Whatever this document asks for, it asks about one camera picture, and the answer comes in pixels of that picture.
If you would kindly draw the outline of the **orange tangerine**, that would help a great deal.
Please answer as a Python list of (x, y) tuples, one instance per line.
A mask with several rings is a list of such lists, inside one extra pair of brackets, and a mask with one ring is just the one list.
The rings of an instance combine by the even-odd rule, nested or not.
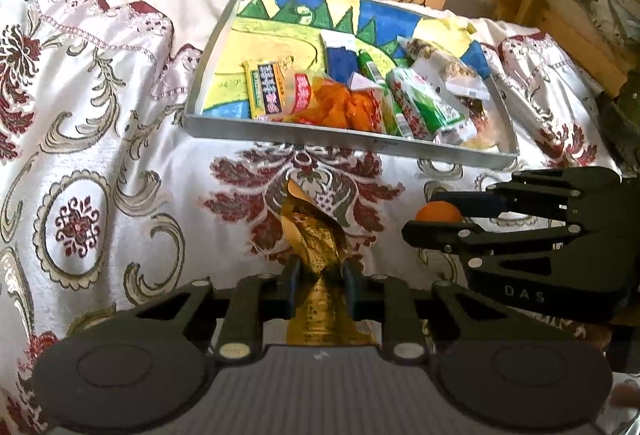
[(450, 202), (431, 201), (416, 212), (416, 221), (458, 224), (463, 221), (463, 216), (460, 210)]

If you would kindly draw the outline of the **green white snack packet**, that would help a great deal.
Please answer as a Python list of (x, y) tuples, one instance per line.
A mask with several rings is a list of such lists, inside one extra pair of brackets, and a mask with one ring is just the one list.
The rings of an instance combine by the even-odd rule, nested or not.
[(385, 80), (418, 140), (457, 146), (477, 137), (471, 119), (447, 103), (435, 86), (414, 70), (396, 67), (387, 72)]

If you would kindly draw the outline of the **green tube snack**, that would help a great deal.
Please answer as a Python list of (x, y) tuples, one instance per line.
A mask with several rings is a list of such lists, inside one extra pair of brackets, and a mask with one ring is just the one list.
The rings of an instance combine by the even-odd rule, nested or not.
[(357, 53), (357, 59), (360, 73), (378, 85), (382, 92), (382, 116), (386, 133), (388, 135), (401, 136), (401, 129), (397, 120), (397, 104), (382, 77), (381, 71), (367, 51), (360, 50)]

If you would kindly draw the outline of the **clear nut mix snack bag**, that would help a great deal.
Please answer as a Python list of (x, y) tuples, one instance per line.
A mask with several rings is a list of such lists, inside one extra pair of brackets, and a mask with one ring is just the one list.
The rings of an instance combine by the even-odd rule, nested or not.
[(483, 102), (491, 99), (480, 75), (458, 57), (417, 38), (398, 36), (397, 42), (412, 60), (410, 69), (435, 88), (445, 88), (458, 98), (480, 99)]

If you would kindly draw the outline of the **gold foil snack packet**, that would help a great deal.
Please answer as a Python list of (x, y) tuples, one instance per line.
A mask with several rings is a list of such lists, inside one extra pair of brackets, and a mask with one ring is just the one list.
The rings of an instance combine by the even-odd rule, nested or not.
[(358, 325), (347, 309), (344, 263), (349, 258), (349, 246), (342, 226), (292, 180), (286, 183), (281, 226), (304, 273), (286, 342), (307, 346), (374, 345), (374, 334), (365, 325)]

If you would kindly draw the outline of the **orange red snack bag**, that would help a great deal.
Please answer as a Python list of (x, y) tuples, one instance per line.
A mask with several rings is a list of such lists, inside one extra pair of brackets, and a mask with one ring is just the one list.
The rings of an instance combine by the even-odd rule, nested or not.
[(294, 103), (280, 121), (322, 128), (386, 134), (384, 97), (379, 88), (349, 88), (313, 72), (293, 74)]

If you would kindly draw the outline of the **dark blue stick packet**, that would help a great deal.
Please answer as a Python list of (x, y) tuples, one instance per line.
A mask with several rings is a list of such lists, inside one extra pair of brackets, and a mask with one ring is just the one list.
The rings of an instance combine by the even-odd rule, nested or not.
[(374, 82), (360, 73), (356, 36), (332, 30), (322, 30), (320, 36), (326, 73), (332, 80), (344, 84), (350, 90), (374, 88)]

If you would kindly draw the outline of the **yellow purple snack packet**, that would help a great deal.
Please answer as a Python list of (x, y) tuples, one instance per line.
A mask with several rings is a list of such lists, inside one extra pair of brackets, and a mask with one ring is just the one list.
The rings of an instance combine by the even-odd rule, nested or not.
[(277, 60), (254, 59), (242, 63), (250, 117), (253, 120), (269, 120), (283, 114), (286, 103), (285, 78), (294, 65), (294, 57), (283, 56)]

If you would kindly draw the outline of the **brown rice cake packet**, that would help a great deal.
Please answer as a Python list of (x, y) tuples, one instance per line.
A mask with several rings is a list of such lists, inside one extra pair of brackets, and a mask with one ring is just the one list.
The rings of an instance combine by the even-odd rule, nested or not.
[(473, 122), (476, 135), (462, 143), (464, 147), (478, 150), (488, 150), (498, 145), (498, 133), (488, 112), (483, 106), (473, 106), (469, 108), (470, 119)]

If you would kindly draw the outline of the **grey tray with dinosaur drawing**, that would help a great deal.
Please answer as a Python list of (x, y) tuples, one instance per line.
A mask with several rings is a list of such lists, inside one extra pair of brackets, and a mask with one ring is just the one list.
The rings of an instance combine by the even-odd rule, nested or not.
[(375, 0), (230, 0), (186, 127), (491, 169), (518, 156), (475, 28)]

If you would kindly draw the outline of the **floral satin bedspread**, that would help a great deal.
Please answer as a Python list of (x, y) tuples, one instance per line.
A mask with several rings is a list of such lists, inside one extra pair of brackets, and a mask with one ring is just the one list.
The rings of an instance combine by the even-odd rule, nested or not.
[[(288, 258), (281, 203), (299, 184), (370, 273), (418, 287), (461, 279), (423, 259), (402, 224), (439, 190), (509, 178), (341, 148), (211, 140), (186, 132), (204, 47), (107, 44), (68, 21), (68, 0), (1, 0), (1, 429), (47, 426), (30, 378), (68, 333), (208, 278), (220, 288)], [(509, 108), (515, 169), (606, 166), (584, 75), (548, 34), (469, 22)]]

